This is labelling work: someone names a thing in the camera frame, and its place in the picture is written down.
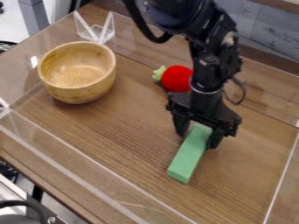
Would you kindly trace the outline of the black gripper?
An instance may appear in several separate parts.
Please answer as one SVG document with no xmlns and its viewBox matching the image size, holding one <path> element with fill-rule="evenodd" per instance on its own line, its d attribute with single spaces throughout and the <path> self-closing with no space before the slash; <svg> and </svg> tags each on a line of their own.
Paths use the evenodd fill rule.
<svg viewBox="0 0 299 224">
<path fill-rule="evenodd" d="M 175 132 L 180 137 L 186 135 L 191 121 L 214 129 L 208 140 L 211 150 L 218 148 L 224 136 L 238 134 L 242 117 L 226 105 L 220 93 L 170 92 L 165 109 L 172 114 Z"/>
</svg>

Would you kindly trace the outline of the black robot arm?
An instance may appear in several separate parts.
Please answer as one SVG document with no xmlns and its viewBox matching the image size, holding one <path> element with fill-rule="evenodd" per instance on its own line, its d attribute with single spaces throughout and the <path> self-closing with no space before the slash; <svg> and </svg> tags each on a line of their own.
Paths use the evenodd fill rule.
<svg viewBox="0 0 299 224">
<path fill-rule="evenodd" d="M 242 68 L 236 23 L 215 0 L 148 0 L 148 14 L 156 26 L 183 35 L 190 45 L 191 89 L 168 94 L 176 133 L 183 136 L 191 122 L 208 126 L 206 147 L 215 149 L 224 137 L 236 135 L 242 124 L 223 101 L 224 83 Z"/>
</svg>

